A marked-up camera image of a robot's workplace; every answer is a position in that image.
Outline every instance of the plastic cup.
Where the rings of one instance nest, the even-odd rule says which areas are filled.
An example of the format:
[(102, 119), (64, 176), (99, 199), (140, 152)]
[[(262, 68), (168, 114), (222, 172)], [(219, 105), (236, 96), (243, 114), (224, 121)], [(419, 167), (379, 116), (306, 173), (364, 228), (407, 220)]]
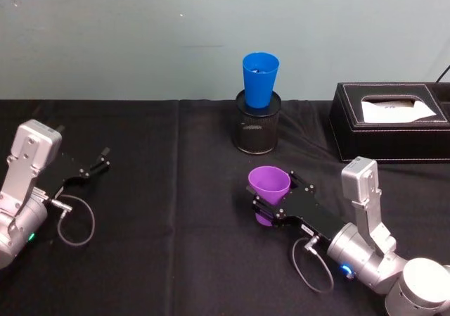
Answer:
[[(273, 166), (261, 166), (248, 174), (250, 186), (267, 202), (276, 206), (289, 192), (290, 178), (288, 173)], [(272, 224), (261, 215), (256, 214), (258, 222), (264, 226)]]
[(253, 108), (270, 103), (280, 62), (266, 52), (254, 52), (243, 59), (245, 102)]

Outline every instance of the purple cup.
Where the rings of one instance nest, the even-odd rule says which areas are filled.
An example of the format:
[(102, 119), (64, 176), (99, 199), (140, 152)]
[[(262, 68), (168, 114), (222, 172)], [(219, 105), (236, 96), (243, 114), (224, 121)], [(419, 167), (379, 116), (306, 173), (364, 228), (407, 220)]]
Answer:
[[(261, 166), (252, 170), (248, 174), (248, 183), (264, 200), (273, 206), (278, 204), (290, 188), (289, 174), (273, 166)], [(261, 225), (272, 225), (262, 216), (256, 213), (255, 215)]]

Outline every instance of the black mesh container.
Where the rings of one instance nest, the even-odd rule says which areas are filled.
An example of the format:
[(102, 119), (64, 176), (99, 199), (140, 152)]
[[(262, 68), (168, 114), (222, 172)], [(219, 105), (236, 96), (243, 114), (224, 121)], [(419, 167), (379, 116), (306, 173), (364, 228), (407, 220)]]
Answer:
[(245, 103), (244, 91), (236, 97), (238, 118), (234, 129), (234, 144), (242, 152), (265, 154), (276, 147), (277, 125), (280, 115), (280, 96), (272, 92), (269, 106), (252, 108)]

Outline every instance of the blue cup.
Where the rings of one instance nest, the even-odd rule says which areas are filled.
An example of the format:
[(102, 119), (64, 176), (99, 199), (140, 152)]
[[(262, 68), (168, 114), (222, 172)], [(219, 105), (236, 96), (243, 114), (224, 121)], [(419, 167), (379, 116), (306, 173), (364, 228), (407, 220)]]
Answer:
[(245, 103), (253, 108), (264, 108), (270, 104), (276, 73), (280, 62), (266, 52), (254, 52), (244, 57)]

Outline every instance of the cable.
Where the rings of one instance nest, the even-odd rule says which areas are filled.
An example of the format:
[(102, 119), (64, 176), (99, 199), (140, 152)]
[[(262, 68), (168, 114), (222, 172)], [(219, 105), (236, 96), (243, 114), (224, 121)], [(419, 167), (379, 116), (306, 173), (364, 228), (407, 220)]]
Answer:
[(335, 280), (333, 279), (333, 275), (331, 274), (331, 271), (328, 269), (327, 264), (325, 263), (325, 261), (323, 260), (323, 258), (317, 253), (317, 251), (315, 249), (312, 249), (313, 251), (307, 249), (310, 253), (312, 253), (313, 255), (315, 255), (320, 261), (321, 264), (323, 265), (323, 267), (325, 268), (326, 273), (328, 274), (328, 277), (330, 278), (330, 287), (328, 289), (325, 290), (320, 290), (317, 289), (315, 286), (312, 286), (307, 279), (304, 277), (304, 275), (302, 274), (302, 271), (300, 270), (300, 268), (297, 265), (297, 261), (295, 259), (295, 248), (297, 247), (298, 243), (300, 241), (309, 241), (307, 237), (300, 237), (292, 246), (292, 262), (294, 263), (294, 267), (297, 270), (298, 275), (302, 278), (303, 282), (312, 290), (315, 291), (317, 293), (329, 293), (331, 292), (334, 288), (335, 288)]
[(446, 75), (446, 73), (450, 70), (450, 65), (447, 66), (447, 68), (445, 69), (445, 71), (439, 76), (439, 78), (437, 78), (436, 82), (440, 82), (441, 79), (443, 78), (443, 76)]
[(87, 244), (92, 239), (92, 237), (94, 236), (94, 232), (96, 230), (96, 218), (94, 216), (94, 212), (92, 211), (91, 207), (89, 206), (89, 204), (85, 200), (82, 200), (82, 199), (80, 199), (80, 198), (78, 198), (76, 196), (62, 194), (62, 195), (59, 196), (59, 198), (71, 198), (73, 200), (79, 201), (79, 202), (83, 203), (86, 206), (86, 208), (88, 209), (89, 214), (91, 215), (91, 218), (92, 218), (92, 229), (91, 229), (91, 233), (90, 233), (89, 237), (86, 240), (84, 240), (82, 242), (71, 242), (71, 241), (67, 240), (63, 236), (63, 233), (61, 232), (61, 225), (63, 223), (66, 211), (64, 211), (63, 214), (61, 215), (61, 217), (59, 219), (59, 222), (58, 222), (58, 228), (57, 228), (58, 235), (61, 238), (61, 240), (63, 240), (63, 242), (65, 244), (68, 244), (69, 246), (72, 246), (72, 247), (84, 246), (85, 244)]

